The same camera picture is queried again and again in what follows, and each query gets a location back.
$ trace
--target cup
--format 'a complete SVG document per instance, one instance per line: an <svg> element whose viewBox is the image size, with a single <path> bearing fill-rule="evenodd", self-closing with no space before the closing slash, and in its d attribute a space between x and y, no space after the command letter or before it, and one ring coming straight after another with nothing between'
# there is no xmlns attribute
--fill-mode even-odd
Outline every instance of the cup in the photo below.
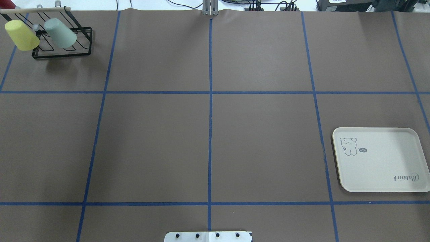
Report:
<svg viewBox="0 0 430 242"><path fill-rule="evenodd" d="M36 48L40 44L39 38L21 20L12 20L4 25L4 29L15 43L18 50L27 51Z"/></svg>
<svg viewBox="0 0 430 242"><path fill-rule="evenodd" d="M56 18L47 20L44 28L60 48L69 48L76 42L76 34Z"/></svg>

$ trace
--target power strip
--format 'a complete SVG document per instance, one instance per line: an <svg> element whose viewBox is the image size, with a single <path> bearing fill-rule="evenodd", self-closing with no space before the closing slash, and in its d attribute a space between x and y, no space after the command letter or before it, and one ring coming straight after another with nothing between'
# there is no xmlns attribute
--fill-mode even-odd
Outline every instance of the power strip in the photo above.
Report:
<svg viewBox="0 0 430 242"><path fill-rule="evenodd" d="M281 11L284 11L284 10L285 10L285 8L281 8ZM300 12L300 10L298 8L296 9L296 11ZM285 12L293 12L293 11L285 11Z"/></svg>
<svg viewBox="0 0 430 242"><path fill-rule="evenodd" d="M245 8L245 11L258 12L257 10L255 10L255 8L254 8L254 10L252 10L252 8Z"/></svg>

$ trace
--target cup rack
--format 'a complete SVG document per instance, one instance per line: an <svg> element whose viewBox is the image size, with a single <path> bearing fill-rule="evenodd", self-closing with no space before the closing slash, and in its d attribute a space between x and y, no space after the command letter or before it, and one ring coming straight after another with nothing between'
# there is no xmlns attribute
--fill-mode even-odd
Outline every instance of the cup rack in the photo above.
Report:
<svg viewBox="0 0 430 242"><path fill-rule="evenodd" d="M56 12L60 15L59 18L65 20L72 30L77 35L77 41L74 45L67 49L55 48L51 37L47 34L46 30L41 24L36 24L36 21L30 21L29 15L35 15L43 23L51 17L47 13ZM59 57L71 57L71 56L88 56L91 54L92 48L92 28L82 27L81 24L76 20L71 12L71 8L61 6L60 1L55 2L55 8L43 8L38 5L35 9L0 9L0 14L7 20L12 21L10 16L14 16L17 19L23 21L29 28L36 32L36 36L40 39L40 44L33 49L31 56L34 59L48 59L48 58L59 58Z"/></svg>

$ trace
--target tray rim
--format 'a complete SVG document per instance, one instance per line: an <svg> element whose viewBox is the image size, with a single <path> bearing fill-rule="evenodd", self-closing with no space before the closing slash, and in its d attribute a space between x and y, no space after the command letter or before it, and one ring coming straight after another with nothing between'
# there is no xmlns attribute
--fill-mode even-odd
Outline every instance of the tray rim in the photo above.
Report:
<svg viewBox="0 0 430 242"><path fill-rule="evenodd" d="M343 176L342 176L342 173L340 171L341 169L340 169L340 165L339 165L339 160L337 158L338 151L337 151L336 145L335 145L335 133L339 132L340 130L343 130L343 129L405 130L405 131L407 131L408 133L412 134L412 136L414 136L414 138L416 138L417 141L418 141L418 143L420 144L420 147L419 147L420 148L420 153L421 153L420 155L422 155L422 157L424 158L424 165L427 168L427 172L430 174L430 171L429 171L429 168L428 168L428 165L427 165L427 160L425 158L424 151L422 149L420 137L418 136L418 133L415 130L413 130L411 128L408 128L408 127L338 127L335 130L333 130L333 132L332 132L332 145L333 145L333 149L334 149L334 152L335 152L335 160L336 160L336 165L337 165L337 169L338 169L337 174L339 176L339 181L340 181L343 189L345 189L348 192L430 192L430 180L428 181L428 184L426 186L427 190L424 189L424 190L402 190L402 191L399 191L397 189L385 189L385 188L384 189L378 189L378 190L366 190L366 189L365 190L356 190L356 189L347 188L344 185L344 183L342 182L342 177Z"/></svg>

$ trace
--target mint green cup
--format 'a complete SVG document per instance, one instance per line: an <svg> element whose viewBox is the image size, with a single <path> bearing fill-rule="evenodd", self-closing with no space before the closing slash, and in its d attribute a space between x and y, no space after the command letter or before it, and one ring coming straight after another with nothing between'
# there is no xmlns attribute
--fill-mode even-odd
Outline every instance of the mint green cup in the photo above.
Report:
<svg viewBox="0 0 430 242"><path fill-rule="evenodd" d="M56 18L46 21L43 27L51 36L55 45L60 48L69 48L76 42L76 34Z"/></svg>

